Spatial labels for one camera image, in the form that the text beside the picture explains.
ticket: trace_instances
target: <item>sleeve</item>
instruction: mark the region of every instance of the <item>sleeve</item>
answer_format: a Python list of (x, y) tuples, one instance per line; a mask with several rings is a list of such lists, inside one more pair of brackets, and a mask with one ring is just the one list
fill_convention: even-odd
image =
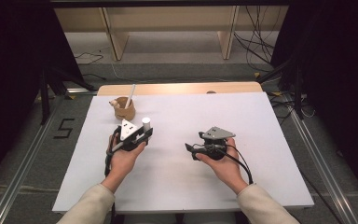
[(103, 223), (114, 202), (112, 191), (101, 184), (95, 185), (83, 194), (58, 223)]
[(249, 185), (237, 196), (242, 212), (251, 223), (291, 224), (298, 223), (280, 204), (257, 185)]

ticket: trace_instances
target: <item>brown cup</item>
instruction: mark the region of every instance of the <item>brown cup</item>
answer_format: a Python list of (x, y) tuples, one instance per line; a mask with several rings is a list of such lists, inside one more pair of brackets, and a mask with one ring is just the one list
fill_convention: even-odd
[(126, 120), (132, 120), (133, 117), (135, 117), (135, 107), (133, 106), (133, 100), (130, 101), (130, 105), (128, 108), (124, 108), (126, 106), (128, 97), (122, 96), (118, 97), (116, 101), (120, 105), (120, 108), (115, 109), (115, 116), (117, 119), (126, 119)]

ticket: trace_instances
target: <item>hand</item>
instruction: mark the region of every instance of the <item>hand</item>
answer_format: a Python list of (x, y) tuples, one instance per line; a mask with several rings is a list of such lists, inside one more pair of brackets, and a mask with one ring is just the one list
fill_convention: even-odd
[[(227, 154), (238, 159), (238, 152), (233, 148), (235, 141), (233, 138), (227, 139)], [(240, 171), (240, 165), (234, 160), (225, 156), (219, 161), (215, 161), (202, 153), (197, 153), (196, 157), (208, 164), (216, 174), (216, 176), (227, 186), (229, 186), (236, 194), (246, 188), (248, 184), (243, 180)]]
[[(113, 147), (117, 144), (117, 135), (113, 139)], [(118, 150), (113, 154), (110, 161), (111, 170), (106, 179), (101, 183), (112, 192), (116, 192), (118, 186), (129, 174), (135, 165), (136, 158), (145, 149), (146, 142), (141, 143), (136, 149), (132, 151)]]

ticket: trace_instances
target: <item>stirring stick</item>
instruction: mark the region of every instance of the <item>stirring stick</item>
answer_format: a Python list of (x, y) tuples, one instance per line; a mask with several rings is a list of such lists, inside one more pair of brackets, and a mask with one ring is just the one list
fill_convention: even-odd
[(131, 93), (130, 93), (130, 96), (129, 98), (127, 99), (127, 103), (126, 103), (126, 107), (124, 107), (125, 109), (127, 109), (130, 105), (130, 101), (131, 101), (131, 98), (132, 98), (132, 95), (133, 95), (133, 92), (135, 91), (135, 84), (132, 84), (132, 89), (131, 89)]

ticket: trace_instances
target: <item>white table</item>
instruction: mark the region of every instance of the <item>white table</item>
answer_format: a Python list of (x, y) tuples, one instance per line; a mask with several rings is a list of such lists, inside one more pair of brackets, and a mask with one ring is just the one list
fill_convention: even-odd
[[(120, 123), (108, 102), (96, 96), (69, 164), (53, 212), (65, 212), (91, 186), (103, 180), (108, 136)], [(134, 95), (142, 125), (151, 118), (154, 133), (135, 168), (116, 192), (120, 214), (239, 210), (235, 194), (212, 169), (193, 161), (185, 143), (202, 144), (198, 132), (217, 126), (234, 132), (255, 183), (285, 207), (311, 207), (313, 200), (264, 92)]]

